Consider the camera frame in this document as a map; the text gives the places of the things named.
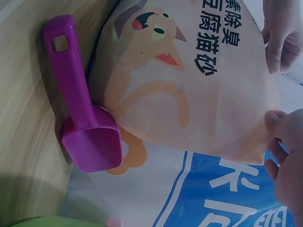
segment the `blue stripe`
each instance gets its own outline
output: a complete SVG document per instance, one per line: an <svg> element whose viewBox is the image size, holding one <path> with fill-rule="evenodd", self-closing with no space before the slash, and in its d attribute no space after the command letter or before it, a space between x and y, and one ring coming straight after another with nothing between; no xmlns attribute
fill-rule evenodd
<svg viewBox="0 0 303 227"><path fill-rule="evenodd" d="M169 201L170 201L170 199L171 199L171 197L172 197L172 195L173 195L173 193L174 193L174 191L175 191L177 182L178 182L179 178L181 177L182 173L184 172L185 164L186 164L186 159L187 159L187 153L188 153L188 152L185 151L185 153L184 153L184 158L183 158L182 169L181 169L180 173L178 174L178 176L176 177L175 182L174 182L174 184L172 185L171 191L170 191L170 193L169 193L169 196L168 196L168 198L167 198L167 200L166 200L166 202L165 202L165 204L164 204L164 206L163 206L163 208L162 208L160 214L157 216L155 222L153 223L152 227L156 227L156 225L158 224L158 222L159 222L161 216L163 215L164 211L166 210L166 208L167 208L167 206L168 206L168 204L169 204Z"/></svg>

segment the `plastic litter scoop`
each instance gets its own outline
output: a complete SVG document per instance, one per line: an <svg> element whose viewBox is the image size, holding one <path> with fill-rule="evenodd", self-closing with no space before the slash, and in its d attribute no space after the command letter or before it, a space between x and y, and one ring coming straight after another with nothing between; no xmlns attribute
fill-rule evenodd
<svg viewBox="0 0 303 227"><path fill-rule="evenodd" d="M67 50L58 52L57 37L65 37ZM62 143L75 165L91 173L122 163L120 131L114 118L93 106L81 63L75 21L72 15L49 20L43 28L48 58L70 117L63 127Z"/></svg>

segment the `human hand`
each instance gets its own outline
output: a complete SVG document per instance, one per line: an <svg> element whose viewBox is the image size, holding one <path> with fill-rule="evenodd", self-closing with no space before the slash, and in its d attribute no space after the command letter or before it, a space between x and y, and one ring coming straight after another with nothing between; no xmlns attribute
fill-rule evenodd
<svg viewBox="0 0 303 227"><path fill-rule="evenodd" d="M263 0L266 59L270 73L287 71L303 51L300 0Z"/></svg>
<svg viewBox="0 0 303 227"><path fill-rule="evenodd" d="M291 114L269 111L264 117L273 139L268 149L279 163L265 162L265 168L275 184L279 203L291 211L298 226L303 225L303 109ZM281 142L289 153L280 146Z"/></svg>

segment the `cat mouth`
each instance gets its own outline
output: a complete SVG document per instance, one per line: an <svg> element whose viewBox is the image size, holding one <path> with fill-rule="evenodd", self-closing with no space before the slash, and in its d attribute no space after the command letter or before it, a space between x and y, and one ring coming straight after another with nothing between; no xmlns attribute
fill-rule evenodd
<svg viewBox="0 0 303 227"><path fill-rule="evenodd" d="M149 12L149 13L143 13L140 16L138 16L133 21L133 29L135 30L143 30L148 27L147 20L150 16L154 15L155 13Z"/></svg>

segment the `cat litter bag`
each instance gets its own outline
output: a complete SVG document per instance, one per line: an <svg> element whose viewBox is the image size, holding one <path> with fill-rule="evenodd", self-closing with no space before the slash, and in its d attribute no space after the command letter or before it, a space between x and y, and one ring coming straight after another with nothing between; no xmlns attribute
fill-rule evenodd
<svg viewBox="0 0 303 227"><path fill-rule="evenodd" d="M92 99L144 141L262 164L278 95L242 0L122 0L102 31Z"/></svg>
<svg viewBox="0 0 303 227"><path fill-rule="evenodd" d="M132 163L140 160L130 149L136 144L123 144ZM147 142L138 152L148 156L138 168L75 168L61 215L106 227L294 227L264 166Z"/></svg>

